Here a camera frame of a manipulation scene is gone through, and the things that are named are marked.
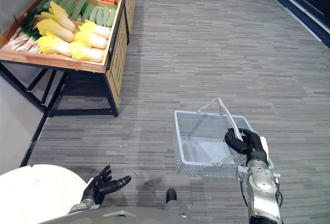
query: wooden crate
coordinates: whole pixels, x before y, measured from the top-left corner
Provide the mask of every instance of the wooden crate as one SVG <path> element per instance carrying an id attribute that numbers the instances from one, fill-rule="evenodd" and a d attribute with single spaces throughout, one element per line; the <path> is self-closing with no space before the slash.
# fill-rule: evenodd
<path id="1" fill-rule="evenodd" d="M 21 22 L 26 13 L 35 8 L 42 0 L 34 0 L 32 4 L 30 4 L 17 18 L 18 22 Z M 114 18 L 114 24 L 117 23 L 117 19 L 120 19 L 118 10 L 120 10 L 123 5 L 123 0 L 119 0 L 118 5 L 113 5 L 108 2 L 98 1 L 98 0 L 87 0 L 93 5 L 98 5 L 101 7 L 108 6 L 111 10 L 112 8 L 116 9 L 116 15 Z M 7 29 L 4 30 L 3 33 L 0 34 L 0 46 L 5 45 L 10 37 L 14 34 L 16 29 L 18 28 L 16 22 L 13 22 Z M 38 66 L 49 66 L 63 69 L 75 69 L 75 70 L 83 70 L 83 71 L 91 71 L 91 72 L 99 72 L 104 73 L 106 71 L 107 63 L 108 63 L 108 50 L 110 47 L 110 41 L 115 27 L 111 29 L 110 37 L 108 39 L 107 47 L 103 52 L 103 61 L 100 63 L 90 62 L 90 61 L 81 61 L 74 60 L 71 57 L 63 56 L 63 55 L 43 55 L 43 54 L 32 54 L 25 52 L 16 52 L 10 50 L 2 50 L 0 49 L 0 60 L 3 61 L 13 61 L 17 63 L 27 63 L 30 65 L 38 65 Z"/>

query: red vegetable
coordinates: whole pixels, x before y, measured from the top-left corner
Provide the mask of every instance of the red vegetable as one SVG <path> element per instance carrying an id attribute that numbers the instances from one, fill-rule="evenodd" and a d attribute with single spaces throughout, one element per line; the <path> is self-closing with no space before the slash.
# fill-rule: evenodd
<path id="1" fill-rule="evenodd" d="M 102 0 L 102 1 L 106 1 L 106 2 L 109 2 L 109 3 L 112 3 L 112 4 L 114 4 L 114 3 L 115 3 L 115 1 L 114 1 L 114 0 Z"/>

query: white round table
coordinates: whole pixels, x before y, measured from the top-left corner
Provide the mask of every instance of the white round table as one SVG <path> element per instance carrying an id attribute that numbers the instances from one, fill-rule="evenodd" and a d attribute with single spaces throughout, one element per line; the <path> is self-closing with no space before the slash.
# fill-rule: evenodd
<path id="1" fill-rule="evenodd" d="M 36 224 L 66 215 L 86 182 L 60 166 L 25 166 L 0 175 L 0 223 Z"/>

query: carrot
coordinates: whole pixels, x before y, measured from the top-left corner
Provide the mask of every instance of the carrot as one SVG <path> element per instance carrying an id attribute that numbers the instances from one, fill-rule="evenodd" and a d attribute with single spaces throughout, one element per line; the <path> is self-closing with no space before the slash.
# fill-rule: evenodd
<path id="1" fill-rule="evenodd" d="M 102 1 L 106 1 L 106 2 L 109 2 L 109 3 L 113 3 L 114 4 L 114 0 L 102 0 Z"/>

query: plastic shopping basket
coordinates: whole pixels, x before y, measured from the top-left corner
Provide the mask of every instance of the plastic shopping basket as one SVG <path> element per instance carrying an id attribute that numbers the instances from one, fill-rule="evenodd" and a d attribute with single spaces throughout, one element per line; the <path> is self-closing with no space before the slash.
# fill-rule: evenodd
<path id="1" fill-rule="evenodd" d="M 202 113 L 214 101 L 220 105 L 220 114 Z M 246 155 L 230 148 L 224 137 L 233 127 L 253 131 L 245 117 L 231 115 L 221 99 L 216 98 L 197 112 L 175 111 L 174 152 L 177 171 L 181 175 L 235 178 L 236 166 L 246 163 Z M 269 158 L 269 168 L 274 168 Z"/>

